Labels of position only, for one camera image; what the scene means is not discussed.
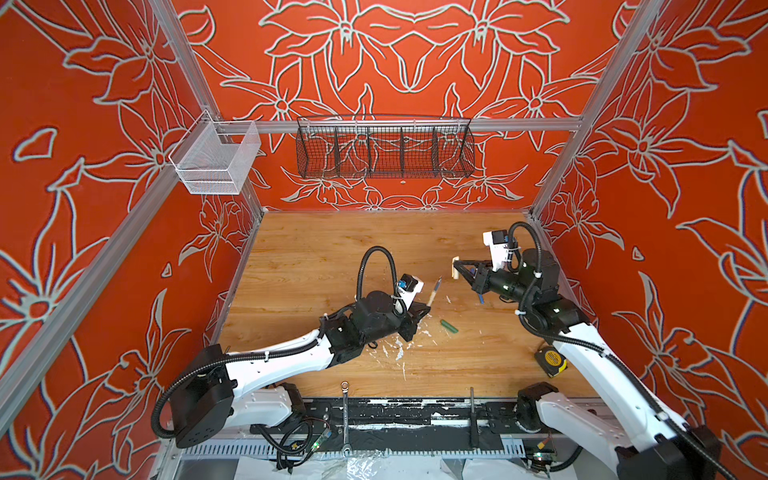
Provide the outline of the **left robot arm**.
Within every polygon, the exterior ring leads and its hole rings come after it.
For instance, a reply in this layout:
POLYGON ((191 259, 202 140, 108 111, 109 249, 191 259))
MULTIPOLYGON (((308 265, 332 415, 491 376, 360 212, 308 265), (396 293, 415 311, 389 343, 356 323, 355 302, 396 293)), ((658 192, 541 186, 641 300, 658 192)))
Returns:
POLYGON ((186 449, 227 428, 283 423, 301 401, 287 379, 348 363, 391 335, 411 341, 431 310, 416 299, 423 287, 418 277, 398 274, 389 250, 369 248, 353 302, 323 315, 317 329, 261 350, 201 350, 156 401, 153 433, 186 449))

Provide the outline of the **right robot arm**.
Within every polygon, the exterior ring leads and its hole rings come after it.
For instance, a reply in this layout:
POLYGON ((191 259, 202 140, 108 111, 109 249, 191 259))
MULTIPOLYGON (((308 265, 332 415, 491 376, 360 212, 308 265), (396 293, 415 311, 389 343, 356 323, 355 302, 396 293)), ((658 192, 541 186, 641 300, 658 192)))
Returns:
POLYGON ((726 479, 722 445, 705 426, 691 427, 614 353, 583 310, 559 292, 560 265, 535 229, 516 222, 484 233, 491 257, 452 261, 453 274, 478 295, 516 304, 522 327, 544 340, 588 381, 614 423, 540 382, 519 391, 516 421, 525 431, 552 428, 619 479, 726 479))

